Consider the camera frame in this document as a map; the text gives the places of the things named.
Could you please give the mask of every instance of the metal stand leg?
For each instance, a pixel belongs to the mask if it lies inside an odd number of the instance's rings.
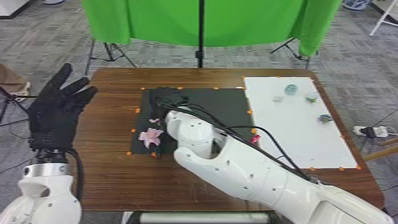
[[[6,116],[6,111],[7,111],[7,107],[9,107],[9,99],[4,100],[4,109],[2,109],[2,113],[0,113],[0,124],[4,122],[4,116]]]
[[[93,38],[93,41],[91,41],[91,52],[89,52],[89,59],[87,59],[87,64],[86,64],[84,76],[89,76],[89,69],[91,69],[91,60],[93,60],[95,47],[96,47],[96,40]]]
[[[93,54],[95,54],[95,47],[96,47],[96,40],[95,40],[95,38],[93,38],[91,51],[89,51],[89,59],[87,59],[87,65],[86,65],[86,73],[84,73],[86,76],[89,75],[91,61],[93,61],[93,60],[103,60],[103,61],[107,61],[107,62],[116,62],[118,59],[125,57],[126,60],[128,60],[128,63],[130,63],[132,66],[137,68],[137,65],[135,65],[135,63],[134,63],[134,61],[132,61],[132,59],[130,59],[130,57],[128,57],[125,51],[121,50],[121,47],[119,47],[118,44],[114,44],[114,43],[111,43],[111,44],[109,44],[109,43],[103,43],[103,47],[105,47],[105,51],[107,51],[107,55],[109,55],[109,58],[107,58],[107,59],[102,59],[102,58],[93,57]],[[114,49],[116,49],[116,50],[119,51],[119,53],[121,53],[121,56],[119,56],[119,57],[114,56]]]
[[[308,58],[308,63],[306,63],[306,69],[310,69],[310,62],[311,62],[311,59]]]
[[[130,62],[130,64],[132,64],[132,66],[137,68],[137,65],[135,65],[135,63],[134,63],[134,61],[132,61],[132,59],[130,59],[130,57],[128,57],[125,51],[121,50],[119,45],[118,45],[118,44],[112,44],[112,46],[114,46],[116,50],[121,52],[121,56],[126,58],[126,60],[128,60],[128,62]]]
[[[389,25],[398,26],[398,24],[395,24],[395,23],[391,23],[391,22],[386,22],[386,17],[388,17],[388,15],[391,14],[391,10],[393,10],[393,8],[395,8],[397,3],[398,3],[398,0],[393,1],[391,5],[389,5],[389,7],[388,7],[388,10],[386,10],[386,12],[384,12],[384,14],[382,14],[382,18],[381,18],[379,21],[377,21],[377,26],[375,26],[375,28],[373,28],[373,30],[372,30],[372,32],[370,32],[370,36],[375,35],[377,29],[379,29],[382,23],[388,23]]]
[[[109,46],[109,44],[107,43],[103,43],[103,47],[105,47],[105,50],[107,50],[107,54],[109,54],[109,62],[114,62],[118,59],[114,58],[114,52],[112,52],[112,46],[114,46],[114,44],[111,44],[111,46]]]
[[[295,51],[294,51],[294,49],[292,49],[292,47],[290,47],[290,42],[292,42],[294,40],[295,40],[295,38],[292,38],[292,39],[285,42],[285,44],[278,47],[278,49],[270,52],[270,54],[274,54],[274,53],[281,50],[281,48],[286,47],[288,50],[290,50],[290,52],[292,52],[292,54],[294,54],[294,56],[295,56],[295,58],[297,58],[301,61],[306,61],[306,69],[310,69],[311,58],[308,57],[308,59],[306,59],[306,57],[295,53]]]
[[[270,52],[270,54],[274,54],[278,51],[279,51],[279,49],[283,48],[283,47],[286,47],[288,46],[288,44],[290,44],[290,42],[295,40],[295,38],[292,38],[286,42],[285,42],[285,44],[278,47],[278,49]]]
[[[196,52],[198,58],[198,68],[203,68],[203,60],[205,60],[205,9],[206,9],[206,1],[199,0],[199,50]]]
[[[22,108],[22,111],[29,114],[27,108],[22,106],[22,103],[16,101],[16,99],[18,98],[36,98],[36,96],[16,96],[16,95],[11,95],[2,87],[0,87],[0,95],[4,95],[4,97],[6,97],[4,108],[2,108],[2,112],[0,112],[0,127],[4,127],[4,126],[9,126],[9,125],[13,125],[16,123],[22,123],[23,121],[29,120],[29,119],[23,119],[23,120],[13,121],[7,124],[2,124],[9,104],[13,103]]]

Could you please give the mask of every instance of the white board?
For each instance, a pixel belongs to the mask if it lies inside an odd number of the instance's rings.
[[[285,94],[290,84],[299,87],[294,96]],[[336,123],[318,120],[320,115],[329,114],[322,97],[315,103],[306,100],[308,93],[317,92],[313,80],[308,77],[247,77],[246,88],[254,125],[270,131],[299,167],[356,168]],[[283,96],[281,102],[274,102],[276,96]],[[260,130],[258,134],[260,147],[279,157],[281,152],[267,134]]]

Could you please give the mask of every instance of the pink object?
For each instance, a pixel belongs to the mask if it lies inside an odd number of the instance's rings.
[[[151,123],[158,123],[160,119],[150,119]]]
[[[254,135],[251,143],[256,143],[260,141],[260,135]]]
[[[148,128],[148,132],[141,132],[141,138],[139,140],[144,141],[146,148],[150,149],[151,143],[158,146],[160,145],[160,138],[164,131],[157,130],[153,128]]]

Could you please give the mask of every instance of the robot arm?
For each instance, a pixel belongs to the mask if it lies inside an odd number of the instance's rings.
[[[66,163],[34,164],[25,167],[18,182],[22,197],[0,214],[0,224],[79,224],[80,202],[71,194],[73,176]]]
[[[297,224],[393,224],[357,196],[304,180],[233,137],[221,142],[221,131],[208,122],[176,111],[166,121],[178,140],[176,161],[226,194],[263,204]],[[222,150],[212,158],[214,139]]]

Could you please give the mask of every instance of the light stand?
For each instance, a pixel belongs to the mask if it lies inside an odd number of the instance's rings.
[[[199,49],[196,51],[198,68],[203,68],[205,59],[205,17],[206,17],[206,0],[199,0]]]
[[[2,87],[0,87],[0,95],[4,95],[4,97],[6,97],[6,99],[4,99],[4,108],[2,108],[2,112],[0,112],[0,127],[4,127],[7,125],[22,123],[23,121],[29,120],[29,119],[23,119],[23,120],[18,120],[18,121],[15,121],[15,122],[11,122],[7,124],[2,124],[9,104],[15,104],[20,107],[20,109],[23,110],[23,112],[29,114],[29,111],[27,111],[22,103],[18,102],[16,98],[36,98],[36,96],[16,96],[16,95],[11,95]]]
[[[310,69],[311,58],[310,58],[310,57],[304,57],[302,55],[299,55],[299,54],[295,53],[295,51],[294,51],[294,49],[292,49],[292,47],[290,47],[290,42],[292,42],[294,40],[295,40],[295,38],[292,38],[292,39],[285,42],[285,44],[278,47],[278,49],[270,52],[270,54],[274,54],[274,53],[281,50],[281,48],[286,47],[288,50],[290,50],[290,52],[292,52],[292,54],[294,54],[294,56],[295,56],[295,58],[297,58],[297,60],[306,61],[306,69]]]
[[[89,52],[89,60],[87,60],[87,64],[86,64],[86,73],[84,73],[86,76],[89,75],[91,61],[93,60],[103,60],[107,62],[116,62],[118,59],[125,57],[126,60],[128,60],[128,63],[137,68],[137,65],[135,65],[135,63],[134,63],[134,61],[132,61],[132,59],[130,59],[125,51],[121,50],[121,47],[119,47],[118,44],[114,44],[114,43],[103,43],[103,47],[105,47],[105,51],[107,51],[109,58],[93,57],[95,47],[96,47],[96,40],[93,39],[93,42],[91,42],[91,52]],[[114,56],[114,50],[118,50],[119,53],[121,53],[121,56],[119,57]]]

